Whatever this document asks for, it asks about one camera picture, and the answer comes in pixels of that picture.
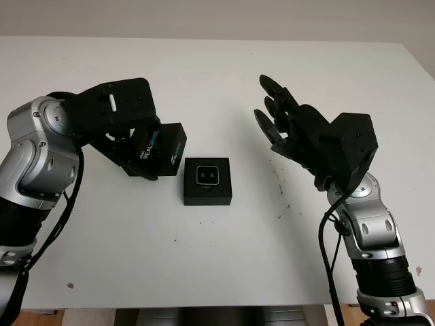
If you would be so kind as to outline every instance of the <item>table surface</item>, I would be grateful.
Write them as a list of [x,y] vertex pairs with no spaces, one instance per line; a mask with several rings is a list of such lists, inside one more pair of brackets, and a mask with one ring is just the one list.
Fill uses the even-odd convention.
[[[435,82],[401,45],[0,37],[0,157],[10,147],[12,109],[56,90],[145,77],[162,122],[185,128],[184,156],[229,157],[232,176],[231,206],[185,207],[183,164],[176,177],[151,182],[127,177],[86,146],[74,212],[31,270],[23,308],[329,302],[317,243],[326,194],[270,151],[253,114],[265,96],[260,74],[329,120],[343,111],[372,116],[379,150],[370,171],[417,286],[435,299]],[[64,207],[44,223],[39,245]],[[336,237],[329,225],[330,253]],[[334,275],[341,301],[356,302],[344,246]]]

